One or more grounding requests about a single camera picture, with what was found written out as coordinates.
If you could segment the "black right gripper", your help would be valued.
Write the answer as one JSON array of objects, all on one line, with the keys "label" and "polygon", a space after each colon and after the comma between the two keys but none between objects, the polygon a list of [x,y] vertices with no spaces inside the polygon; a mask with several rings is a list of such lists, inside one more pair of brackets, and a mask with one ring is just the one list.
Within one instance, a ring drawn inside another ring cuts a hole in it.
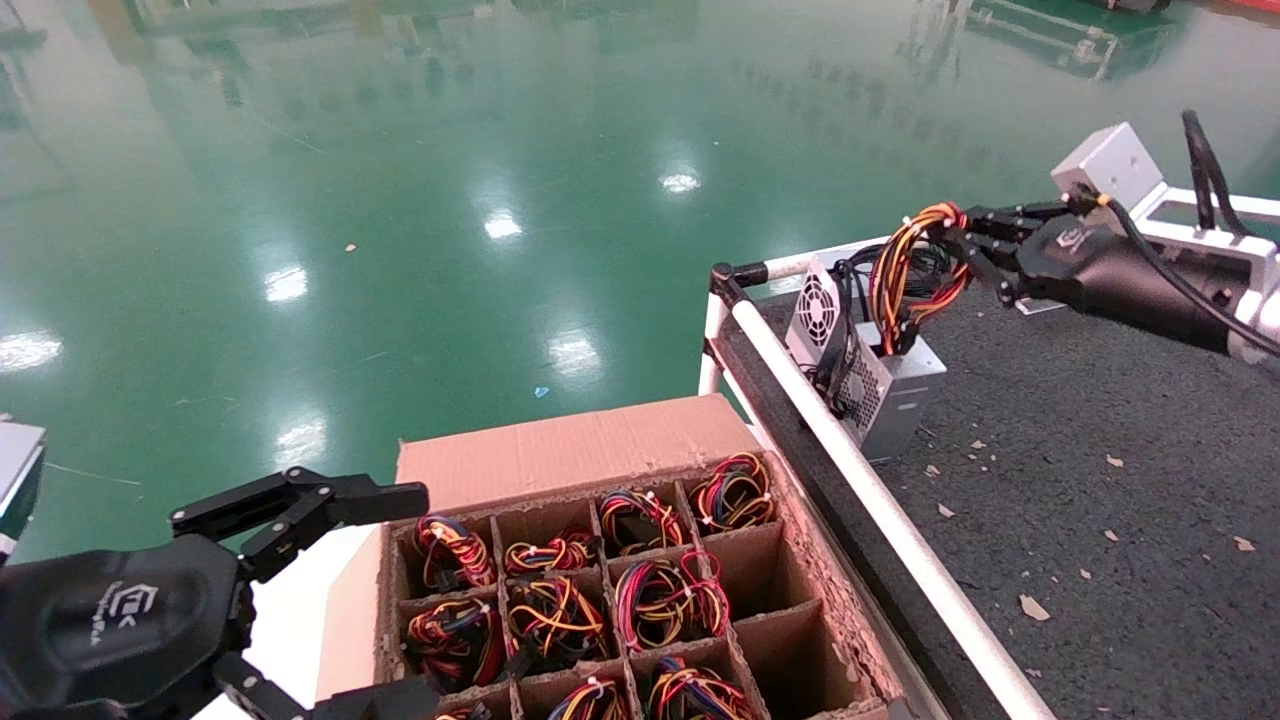
[{"label": "black right gripper", "polygon": [[1226,355],[1229,329],[1161,275],[1134,240],[1087,225],[1068,201],[973,206],[964,228],[943,228],[954,286],[988,286],[1002,304],[1033,299]]}]

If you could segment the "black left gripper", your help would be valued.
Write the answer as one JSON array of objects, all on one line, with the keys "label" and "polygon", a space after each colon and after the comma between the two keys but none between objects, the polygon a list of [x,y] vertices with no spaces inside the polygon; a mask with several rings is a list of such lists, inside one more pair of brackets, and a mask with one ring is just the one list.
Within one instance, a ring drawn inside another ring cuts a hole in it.
[{"label": "black left gripper", "polygon": [[[306,708],[237,655],[255,619],[247,579],[271,580],[334,529],[428,511],[420,483],[294,466],[177,509],[170,528],[180,538],[166,544],[6,566],[3,716],[189,719],[220,688],[252,719],[430,719],[442,694],[425,676]],[[218,544],[248,530],[239,561]]]}]

